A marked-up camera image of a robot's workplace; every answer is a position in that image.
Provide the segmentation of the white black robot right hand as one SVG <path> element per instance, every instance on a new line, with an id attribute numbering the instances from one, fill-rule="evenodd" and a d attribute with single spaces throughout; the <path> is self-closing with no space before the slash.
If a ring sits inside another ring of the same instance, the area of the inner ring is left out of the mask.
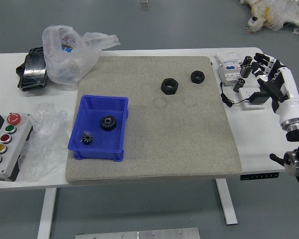
<path id="1" fill-rule="evenodd" d="M 281 126 L 299 122 L 299 93 L 291 70 L 272 56 L 256 53 L 252 74 L 272 98 L 272 109 L 280 116 Z"/>

